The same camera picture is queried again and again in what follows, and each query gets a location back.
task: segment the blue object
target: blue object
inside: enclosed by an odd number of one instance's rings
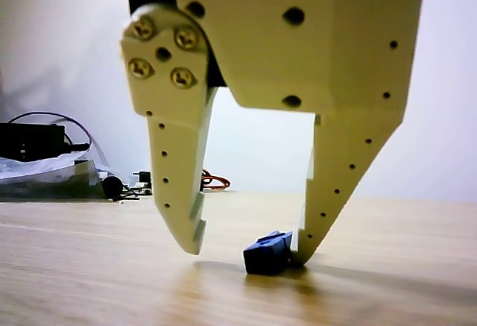
[[[245,269],[248,274],[274,275],[281,272],[291,256],[293,232],[272,231],[244,250]]]

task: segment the black cable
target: black cable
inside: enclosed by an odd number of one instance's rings
[[[123,187],[125,190],[127,190],[128,192],[131,192],[133,193],[134,196],[138,196],[138,194],[136,192],[134,192],[134,190],[132,190],[130,187],[128,187],[126,184],[123,184]]]
[[[8,123],[13,123],[13,122],[15,122],[15,121],[18,120],[18,119],[22,119],[23,117],[32,116],[32,115],[56,116],[56,117],[62,117],[62,118],[64,118],[64,119],[67,119],[68,121],[73,122],[73,123],[76,124],[79,128],[81,128],[81,129],[83,130],[83,132],[88,136],[89,144],[90,144],[90,145],[92,144],[92,136],[91,136],[91,134],[88,132],[88,130],[87,130],[81,123],[79,123],[78,121],[76,121],[75,119],[72,119],[71,117],[62,115],[61,113],[56,113],[56,112],[39,112],[39,111],[27,112],[27,113],[23,113],[23,114],[21,114],[21,115],[19,115],[19,116],[17,116],[17,117],[12,118],[10,121],[8,121]]]
[[[55,125],[57,123],[60,123],[60,122],[63,122],[63,121],[67,121],[69,122],[68,119],[65,119],[65,118],[61,118],[61,119],[55,119],[52,124]],[[106,158],[106,155],[104,154],[103,150],[101,149],[100,145],[98,144],[98,142],[95,140],[95,138],[93,136],[91,136],[91,140],[93,142],[93,144],[95,145],[96,147],[96,150],[98,151],[98,154],[99,154],[99,157],[101,158],[101,162],[105,165],[105,166],[109,166],[109,162],[107,161],[107,158]]]

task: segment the electronic component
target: electronic component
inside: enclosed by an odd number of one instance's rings
[[[273,231],[244,250],[248,274],[273,275],[281,272],[291,258],[292,232]]]
[[[31,162],[65,153],[65,128],[59,125],[0,123],[0,157]]]

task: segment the wood grain surface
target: wood grain surface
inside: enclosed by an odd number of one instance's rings
[[[477,204],[353,198],[306,268],[246,275],[302,203],[208,194],[198,257],[150,198],[0,204],[0,325],[477,325]]]

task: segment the small hole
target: small hole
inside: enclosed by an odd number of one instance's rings
[[[164,62],[168,61],[169,59],[171,59],[172,54],[166,48],[158,48],[156,50],[156,57],[157,57],[157,60],[164,63]]]
[[[297,108],[301,106],[301,99],[298,96],[290,95],[285,97],[282,102],[286,104],[288,107]]]
[[[196,18],[202,19],[206,15],[206,8],[198,1],[193,1],[187,5],[186,9]]]
[[[302,25],[305,21],[305,13],[298,7],[291,7],[283,14],[283,19],[290,25]]]

